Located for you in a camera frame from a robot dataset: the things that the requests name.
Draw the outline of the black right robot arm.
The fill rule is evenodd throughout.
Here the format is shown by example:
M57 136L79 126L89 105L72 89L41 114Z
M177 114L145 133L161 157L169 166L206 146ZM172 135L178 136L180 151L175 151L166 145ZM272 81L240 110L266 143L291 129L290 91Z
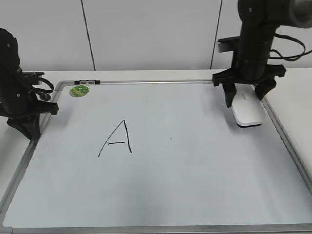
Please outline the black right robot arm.
M240 35L217 41L219 52L232 52L231 67L212 76L213 85L223 87L227 107L231 106L237 93L236 84L254 86L258 100L276 87L275 77L284 77L286 68L268 64L268 60L273 59L271 52L277 54L274 59L289 62L309 54L304 50L299 55L283 56L272 49L272 43L274 38L280 38L305 46L302 41L278 34L276 30L280 26L311 28L310 0L240 0L238 14L241 20Z

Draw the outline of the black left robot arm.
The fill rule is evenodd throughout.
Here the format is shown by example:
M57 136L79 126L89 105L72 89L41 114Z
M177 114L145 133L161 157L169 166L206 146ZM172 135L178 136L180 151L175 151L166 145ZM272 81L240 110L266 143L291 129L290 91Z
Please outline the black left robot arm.
M7 125L21 132L29 140L41 136L40 115L56 115L58 104L50 94L60 90L43 78L43 72L23 72L17 39L7 30L0 30L0 115Z

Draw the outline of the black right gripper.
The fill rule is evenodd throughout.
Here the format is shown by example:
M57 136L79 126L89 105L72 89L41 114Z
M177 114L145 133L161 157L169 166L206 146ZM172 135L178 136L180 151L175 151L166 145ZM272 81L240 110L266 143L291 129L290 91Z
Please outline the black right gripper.
M222 84L225 103L230 108L236 95L235 84L256 84L254 92L261 101L265 95L276 87L275 77L284 77L286 68L283 65L258 64L232 66L212 76L214 86Z

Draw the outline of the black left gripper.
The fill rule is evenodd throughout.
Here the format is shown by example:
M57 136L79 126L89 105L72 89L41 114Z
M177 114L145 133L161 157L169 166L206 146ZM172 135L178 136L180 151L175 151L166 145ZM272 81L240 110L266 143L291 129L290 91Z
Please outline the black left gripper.
M39 139L40 114L56 115L59 106L54 102L31 100L5 101L0 103L0 116L9 118L7 124L21 132L29 140Z

